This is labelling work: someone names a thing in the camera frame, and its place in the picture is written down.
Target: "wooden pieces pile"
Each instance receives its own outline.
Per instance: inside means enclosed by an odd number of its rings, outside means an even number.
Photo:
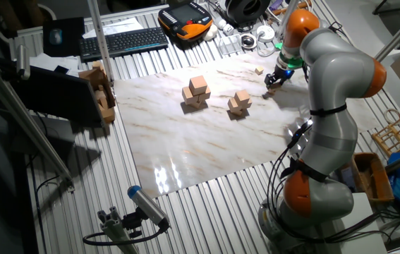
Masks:
[[[238,91],[234,95],[234,98],[231,98],[228,101],[229,111],[232,114],[240,116],[244,109],[251,107],[252,103],[253,102],[251,101],[250,95],[246,90]]]
[[[372,134],[372,139],[382,148],[388,157],[393,152],[400,152],[400,118],[384,127],[381,131]],[[392,141],[393,145],[387,145],[386,142],[388,140]]]
[[[258,66],[255,69],[256,74],[261,75],[264,72],[264,68],[262,66]]]
[[[93,62],[93,69],[79,73],[79,78],[90,81],[90,84],[95,91],[95,97],[98,102],[99,110],[102,118],[106,123],[111,123],[115,120],[115,99],[112,95],[107,75],[100,61]]]
[[[186,105],[200,108],[200,105],[211,97],[211,90],[203,76],[190,79],[188,87],[183,87],[183,98]]]

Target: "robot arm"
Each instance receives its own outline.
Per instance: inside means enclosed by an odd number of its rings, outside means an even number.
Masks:
[[[350,190],[327,179],[350,161],[358,138],[346,99],[375,95],[387,74],[374,58],[330,29],[319,28],[318,19],[305,10],[294,11],[289,18],[277,68],[289,69],[290,59],[296,57],[311,67],[308,87],[314,124],[286,180],[279,213],[292,229],[302,229],[341,218],[353,209]]]

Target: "wooden block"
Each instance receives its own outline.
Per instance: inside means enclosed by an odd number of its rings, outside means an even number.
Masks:
[[[101,103],[101,105],[102,105],[102,107],[104,109],[108,109],[109,108],[109,104],[107,103],[106,97],[99,99],[99,103]]]
[[[105,109],[104,111],[101,111],[102,118],[106,123],[111,123],[115,121],[115,111],[114,108],[110,109]]]
[[[237,105],[237,102],[234,98],[229,99],[228,107],[229,107],[229,111],[231,111],[233,113],[242,110],[242,106]]]
[[[98,68],[99,70],[103,71],[104,67],[100,61],[94,61],[93,62],[93,68]]]
[[[202,104],[202,101],[191,103],[191,104],[189,104],[189,106],[192,106],[192,107],[194,107],[196,109],[199,109],[201,104]]]
[[[96,100],[99,102],[101,100],[101,98],[106,98],[106,94],[104,93],[104,91],[96,90],[95,97],[96,97]]]
[[[256,74],[261,75],[264,72],[264,68],[262,66],[258,66],[255,69]]]
[[[108,83],[107,77],[98,68],[79,72],[79,78],[89,80],[90,84],[93,87],[93,90],[97,90],[98,85],[103,85],[105,83]]]
[[[187,105],[198,102],[198,96],[193,96],[188,87],[183,87],[183,98]]]
[[[247,90],[241,90],[234,95],[234,99],[237,105],[244,107],[250,101],[250,95],[248,95]]]
[[[242,109],[248,109],[248,108],[250,108],[252,103],[253,103],[253,102],[251,101],[251,98],[250,98],[250,99],[248,100],[248,103],[247,103],[246,105],[243,105],[243,106],[242,106]]]
[[[206,92],[207,83],[203,76],[198,76],[190,79],[188,84],[193,96],[201,95]]]
[[[198,101],[203,102],[206,99],[209,99],[210,97],[211,97],[211,90],[209,89],[209,87],[206,87],[206,93],[198,95]]]

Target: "orange controller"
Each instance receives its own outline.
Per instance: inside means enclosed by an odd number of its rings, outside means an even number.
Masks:
[[[162,9],[158,19],[173,36],[189,41],[199,39],[212,25],[212,16],[193,2]]]

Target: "power cable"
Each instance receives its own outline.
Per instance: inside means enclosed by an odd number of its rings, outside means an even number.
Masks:
[[[144,241],[149,241],[151,239],[154,239],[156,237],[158,237],[158,235],[164,233],[166,231],[166,229],[159,229],[158,232],[156,232],[155,234],[153,234],[152,236],[147,236],[147,237],[143,237],[140,239],[136,239],[136,240],[129,240],[129,241],[112,241],[112,242],[96,242],[96,241],[90,241],[88,240],[89,238],[93,238],[96,236],[105,236],[106,234],[104,232],[100,232],[100,233],[94,233],[94,234],[90,234],[88,236],[84,236],[84,238],[82,239],[82,241],[85,244],[91,245],[91,246],[119,246],[119,245],[128,245],[128,244],[134,244],[134,243],[142,243]]]

